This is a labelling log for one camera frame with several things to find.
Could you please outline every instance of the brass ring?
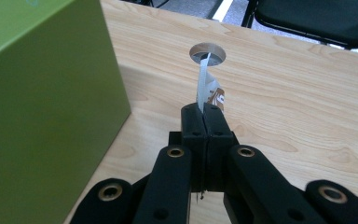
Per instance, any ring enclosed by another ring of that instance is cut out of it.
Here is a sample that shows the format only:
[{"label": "brass ring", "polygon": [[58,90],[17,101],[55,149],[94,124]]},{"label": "brass ring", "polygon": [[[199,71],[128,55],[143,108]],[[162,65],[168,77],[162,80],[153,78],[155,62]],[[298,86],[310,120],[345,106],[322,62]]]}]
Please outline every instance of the brass ring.
[{"label": "brass ring", "polygon": [[121,185],[112,183],[101,188],[98,192],[98,197],[101,201],[110,202],[120,197],[121,193],[123,193]]},{"label": "brass ring", "polygon": [[182,157],[183,155],[185,155],[185,152],[179,147],[174,147],[174,148],[168,149],[167,154],[168,154],[168,156],[170,156],[172,158],[179,158],[179,157]]},{"label": "brass ring", "polygon": [[243,157],[253,157],[255,155],[255,152],[248,147],[240,147],[237,150],[238,154]]},{"label": "brass ring", "polygon": [[347,195],[333,187],[320,186],[319,193],[332,203],[346,203],[348,201]]}]

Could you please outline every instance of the floor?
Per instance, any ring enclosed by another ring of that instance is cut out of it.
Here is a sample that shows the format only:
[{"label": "floor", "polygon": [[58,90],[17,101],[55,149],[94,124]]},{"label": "floor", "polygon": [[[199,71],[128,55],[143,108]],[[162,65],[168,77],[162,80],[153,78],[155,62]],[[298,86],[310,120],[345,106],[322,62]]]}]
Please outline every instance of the floor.
[{"label": "floor", "polygon": [[[166,0],[153,0],[153,3],[154,6],[157,7],[165,1]],[[161,7],[161,9],[211,20],[222,1],[223,0],[169,0]],[[229,7],[228,12],[223,18],[222,22],[241,26],[247,5],[247,0],[232,0],[231,6]],[[317,43],[314,40],[302,36],[291,35],[285,32],[270,29],[259,24],[257,21],[254,21],[252,29]]]}]

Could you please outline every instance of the black chair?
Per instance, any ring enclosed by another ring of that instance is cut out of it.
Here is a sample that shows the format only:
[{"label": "black chair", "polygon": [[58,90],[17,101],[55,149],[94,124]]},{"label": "black chair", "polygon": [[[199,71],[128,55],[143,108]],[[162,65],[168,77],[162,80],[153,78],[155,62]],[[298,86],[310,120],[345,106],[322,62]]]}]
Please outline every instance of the black chair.
[{"label": "black chair", "polygon": [[358,49],[358,0],[249,0],[243,27],[262,25]]}]

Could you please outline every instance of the green cardboard box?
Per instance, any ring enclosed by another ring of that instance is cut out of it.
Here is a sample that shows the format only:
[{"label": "green cardboard box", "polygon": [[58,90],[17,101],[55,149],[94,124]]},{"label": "green cardboard box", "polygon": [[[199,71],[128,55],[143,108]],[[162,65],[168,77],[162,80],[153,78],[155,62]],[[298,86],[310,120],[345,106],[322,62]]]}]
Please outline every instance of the green cardboard box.
[{"label": "green cardboard box", "polygon": [[129,114],[99,1],[0,1],[0,223],[62,223]]}]

